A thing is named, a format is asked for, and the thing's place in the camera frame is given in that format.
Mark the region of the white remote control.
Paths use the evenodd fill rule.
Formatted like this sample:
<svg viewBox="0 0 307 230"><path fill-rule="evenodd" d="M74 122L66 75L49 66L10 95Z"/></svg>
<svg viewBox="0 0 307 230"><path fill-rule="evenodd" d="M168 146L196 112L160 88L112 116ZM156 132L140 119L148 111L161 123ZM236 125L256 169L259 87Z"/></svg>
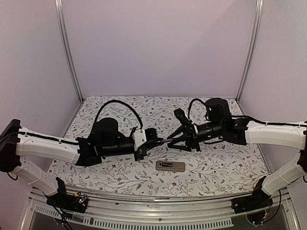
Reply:
<svg viewBox="0 0 307 230"><path fill-rule="evenodd" d="M178 161L157 161L155 165L155 169L158 171L166 171L166 172L184 172L185 171L185 163Z"/></svg>

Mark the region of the black battery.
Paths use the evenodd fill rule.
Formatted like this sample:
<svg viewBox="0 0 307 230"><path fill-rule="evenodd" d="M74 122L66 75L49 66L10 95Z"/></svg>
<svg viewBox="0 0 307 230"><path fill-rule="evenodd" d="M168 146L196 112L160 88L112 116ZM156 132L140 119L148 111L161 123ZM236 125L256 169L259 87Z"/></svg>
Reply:
<svg viewBox="0 0 307 230"><path fill-rule="evenodd" d="M173 139L172 138L169 138L169 139L164 139L164 140L162 140L161 142L172 142L173 141Z"/></svg>

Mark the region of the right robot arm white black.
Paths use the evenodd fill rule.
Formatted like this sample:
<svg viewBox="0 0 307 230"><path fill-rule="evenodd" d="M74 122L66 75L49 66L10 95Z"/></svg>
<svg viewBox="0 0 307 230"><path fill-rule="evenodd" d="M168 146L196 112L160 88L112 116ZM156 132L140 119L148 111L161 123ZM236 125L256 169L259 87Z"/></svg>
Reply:
<svg viewBox="0 0 307 230"><path fill-rule="evenodd" d="M200 143L212 144L214 138L237 145L271 144L299 150L299 153L276 172L264 176L255 185L248 205L258 209L267 197L307 174L307 124L264 122L247 115L233 115L227 100L211 98L202 104L207 122L195 124L189 113L176 109L180 127L168 139L168 147L191 152L200 151Z"/></svg>

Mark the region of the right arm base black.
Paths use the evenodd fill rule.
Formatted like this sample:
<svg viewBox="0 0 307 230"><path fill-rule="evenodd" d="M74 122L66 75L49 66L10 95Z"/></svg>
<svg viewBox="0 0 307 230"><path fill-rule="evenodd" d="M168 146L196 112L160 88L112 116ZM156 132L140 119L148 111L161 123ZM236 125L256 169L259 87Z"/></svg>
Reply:
<svg viewBox="0 0 307 230"><path fill-rule="evenodd" d="M262 177L255 185L251 195L234 198L231 200L231 208L234 212L243 213L259 208L265 208L273 204L271 195L262 191L262 184L266 176Z"/></svg>

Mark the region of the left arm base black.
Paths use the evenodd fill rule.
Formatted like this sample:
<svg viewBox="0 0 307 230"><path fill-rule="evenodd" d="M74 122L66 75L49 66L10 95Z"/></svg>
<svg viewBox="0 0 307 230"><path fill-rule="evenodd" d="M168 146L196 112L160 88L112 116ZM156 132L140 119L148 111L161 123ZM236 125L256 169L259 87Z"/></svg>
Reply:
<svg viewBox="0 0 307 230"><path fill-rule="evenodd" d="M58 188L54 195L47 196L47 204L60 208L61 210L68 210L78 213L85 213L88 206L88 196L77 192L70 195L66 191L66 186L63 180L56 177Z"/></svg>

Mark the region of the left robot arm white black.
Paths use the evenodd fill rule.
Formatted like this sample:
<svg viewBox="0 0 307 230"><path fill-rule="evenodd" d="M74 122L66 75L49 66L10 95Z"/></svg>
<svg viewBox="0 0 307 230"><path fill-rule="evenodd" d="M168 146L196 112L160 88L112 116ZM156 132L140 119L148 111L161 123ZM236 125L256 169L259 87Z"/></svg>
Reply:
<svg viewBox="0 0 307 230"><path fill-rule="evenodd" d="M132 154L135 161L143 160L147 152L166 143L155 128L134 127L127 137L118 130L117 120L107 117L94 123L87 138L65 139L46 136L22 127L13 119L0 135L0 170L13 173L40 189L61 208L71 204L65 184L48 176L32 163L28 156L64 161L76 166L101 164L110 156Z"/></svg>

